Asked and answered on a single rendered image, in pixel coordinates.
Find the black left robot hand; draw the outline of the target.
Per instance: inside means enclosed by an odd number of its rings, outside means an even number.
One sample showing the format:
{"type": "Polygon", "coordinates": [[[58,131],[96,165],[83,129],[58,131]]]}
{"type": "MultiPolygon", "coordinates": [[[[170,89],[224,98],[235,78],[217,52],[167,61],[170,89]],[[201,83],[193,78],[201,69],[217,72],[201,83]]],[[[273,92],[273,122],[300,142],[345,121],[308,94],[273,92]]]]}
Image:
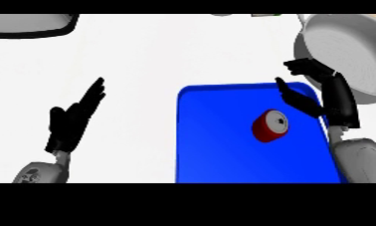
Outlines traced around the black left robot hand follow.
{"type": "Polygon", "coordinates": [[[81,100],[64,110],[61,107],[50,109],[50,137],[46,151],[73,152],[81,141],[92,116],[105,98],[105,79],[98,78],[89,87],[81,100]]]}

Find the blue tray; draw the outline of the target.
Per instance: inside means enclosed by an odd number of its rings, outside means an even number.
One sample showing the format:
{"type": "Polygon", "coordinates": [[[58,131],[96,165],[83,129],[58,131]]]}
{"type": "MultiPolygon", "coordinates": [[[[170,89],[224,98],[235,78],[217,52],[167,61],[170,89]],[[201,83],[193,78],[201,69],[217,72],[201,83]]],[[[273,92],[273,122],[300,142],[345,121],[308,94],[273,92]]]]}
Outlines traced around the blue tray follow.
{"type": "Polygon", "coordinates": [[[275,83],[189,86],[179,93],[179,183],[344,183],[320,120],[292,106],[275,83]],[[276,109],[286,136],[260,142],[255,119],[276,109]]]}

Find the red can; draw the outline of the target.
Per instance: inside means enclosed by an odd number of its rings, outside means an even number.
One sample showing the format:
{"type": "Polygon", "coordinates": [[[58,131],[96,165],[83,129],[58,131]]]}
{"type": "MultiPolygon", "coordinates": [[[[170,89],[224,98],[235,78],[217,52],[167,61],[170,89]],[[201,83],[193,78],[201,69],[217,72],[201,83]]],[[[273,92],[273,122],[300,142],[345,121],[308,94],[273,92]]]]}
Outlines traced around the red can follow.
{"type": "Polygon", "coordinates": [[[272,142],[286,136],[289,122],[283,112],[276,109],[267,110],[255,119],[251,131],[260,142],[272,142]]]}

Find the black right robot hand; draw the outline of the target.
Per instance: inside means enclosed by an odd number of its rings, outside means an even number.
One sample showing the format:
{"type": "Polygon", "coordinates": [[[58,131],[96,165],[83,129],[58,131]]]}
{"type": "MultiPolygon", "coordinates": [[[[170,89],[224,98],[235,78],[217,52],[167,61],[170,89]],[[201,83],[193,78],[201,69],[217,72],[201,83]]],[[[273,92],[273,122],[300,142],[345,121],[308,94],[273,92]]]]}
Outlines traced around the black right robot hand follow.
{"type": "Polygon", "coordinates": [[[316,59],[298,59],[283,63],[292,76],[308,76],[322,85],[322,100],[319,102],[297,92],[282,78],[276,84],[283,101],[305,114],[319,118],[326,116],[331,126],[360,127],[359,109],[344,75],[316,59]]]}

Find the grey appliance with black rim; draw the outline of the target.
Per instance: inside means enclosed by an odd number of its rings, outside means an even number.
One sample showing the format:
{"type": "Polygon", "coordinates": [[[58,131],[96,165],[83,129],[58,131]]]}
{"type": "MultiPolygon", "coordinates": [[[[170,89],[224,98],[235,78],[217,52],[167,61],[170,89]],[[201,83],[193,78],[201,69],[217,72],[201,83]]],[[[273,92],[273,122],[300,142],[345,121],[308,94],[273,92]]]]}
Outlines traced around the grey appliance with black rim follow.
{"type": "Polygon", "coordinates": [[[0,14],[0,39],[64,36],[77,26],[78,14],[0,14]]]}

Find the grey pot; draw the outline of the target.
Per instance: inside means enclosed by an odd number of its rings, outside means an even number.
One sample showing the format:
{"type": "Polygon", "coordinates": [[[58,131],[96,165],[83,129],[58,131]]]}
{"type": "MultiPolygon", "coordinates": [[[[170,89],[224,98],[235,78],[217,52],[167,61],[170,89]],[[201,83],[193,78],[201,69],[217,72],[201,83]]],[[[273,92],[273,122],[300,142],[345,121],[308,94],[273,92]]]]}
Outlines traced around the grey pot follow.
{"type": "Polygon", "coordinates": [[[294,58],[316,59],[347,80],[359,105],[376,104],[376,14],[298,14],[294,58]]]}

